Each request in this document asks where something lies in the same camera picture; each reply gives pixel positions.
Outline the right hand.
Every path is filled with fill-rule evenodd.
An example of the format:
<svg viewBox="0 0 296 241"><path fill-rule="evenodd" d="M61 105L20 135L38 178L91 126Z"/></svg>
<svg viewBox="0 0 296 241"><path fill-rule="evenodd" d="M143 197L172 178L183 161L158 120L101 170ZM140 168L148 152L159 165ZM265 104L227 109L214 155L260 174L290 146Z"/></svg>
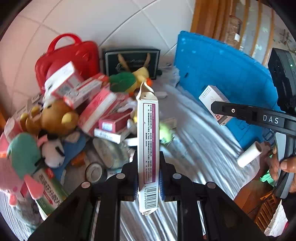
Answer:
<svg viewBox="0 0 296 241"><path fill-rule="evenodd" d="M276 145L273 146L273 155L270 160L269 173L274 181L279 178L278 171L281 169L287 173L295 173L295 156L279 161Z"/></svg>

